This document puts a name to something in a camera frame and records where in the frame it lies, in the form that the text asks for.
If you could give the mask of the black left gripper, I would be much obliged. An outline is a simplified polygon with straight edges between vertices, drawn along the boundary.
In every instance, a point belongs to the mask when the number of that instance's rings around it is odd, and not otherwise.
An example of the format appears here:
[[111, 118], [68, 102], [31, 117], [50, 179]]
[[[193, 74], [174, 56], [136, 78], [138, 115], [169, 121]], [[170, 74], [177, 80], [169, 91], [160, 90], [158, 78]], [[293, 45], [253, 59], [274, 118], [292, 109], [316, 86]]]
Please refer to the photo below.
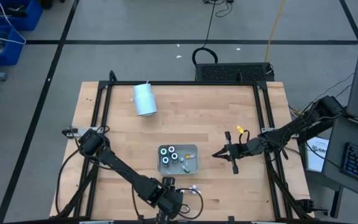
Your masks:
[[183, 203], [183, 194], [175, 188], [174, 177], [162, 179], [162, 190], [162, 197], [157, 203], [157, 221], [168, 222], [179, 215]]

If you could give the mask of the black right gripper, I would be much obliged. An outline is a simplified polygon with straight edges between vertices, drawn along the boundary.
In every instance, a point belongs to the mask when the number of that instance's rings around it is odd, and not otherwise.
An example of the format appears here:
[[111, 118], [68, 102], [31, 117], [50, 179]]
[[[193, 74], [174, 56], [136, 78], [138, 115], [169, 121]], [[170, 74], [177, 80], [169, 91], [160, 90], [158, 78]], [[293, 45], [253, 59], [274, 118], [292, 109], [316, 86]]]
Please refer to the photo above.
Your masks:
[[241, 159], [247, 156], [259, 155], [264, 151], [264, 140], [262, 138], [253, 138], [246, 143], [233, 144], [231, 142], [231, 134], [229, 131], [225, 132], [225, 137], [227, 140], [227, 144], [224, 146], [224, 148], [214, 153], [212, 157], [219, 159], [227, 159], [229, 162], [231, 162], [233, 174], [239, 173], [236, 159]]

